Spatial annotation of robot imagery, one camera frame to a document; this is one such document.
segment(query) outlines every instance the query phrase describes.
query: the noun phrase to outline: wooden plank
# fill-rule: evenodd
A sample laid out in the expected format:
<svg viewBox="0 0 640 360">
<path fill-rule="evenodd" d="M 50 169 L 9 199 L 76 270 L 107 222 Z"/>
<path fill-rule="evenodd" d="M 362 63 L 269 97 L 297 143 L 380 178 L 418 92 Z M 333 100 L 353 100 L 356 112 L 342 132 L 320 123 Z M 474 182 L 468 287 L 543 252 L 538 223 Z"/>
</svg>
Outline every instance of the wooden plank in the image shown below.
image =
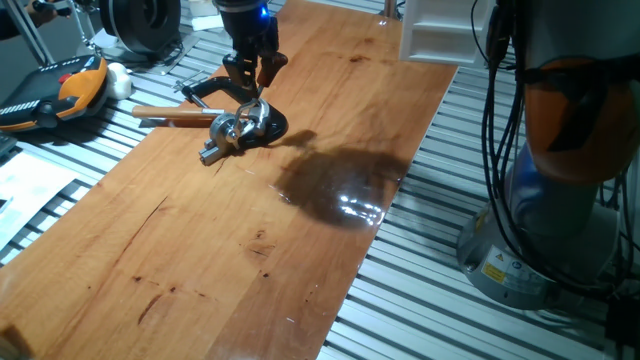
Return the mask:
<svg viewBox="0 0 640 360">
<path fill-rule="evenodd" d="M 397 61 L 401 23 L 375 15 L 278 18 L 290 64 L 263 95 L 288 134 L 204 167 L 208 129 L 151 132 L 0 270 L 0 332 L 29 356 L 318 354 L 455 68 Z"/>
</svg>

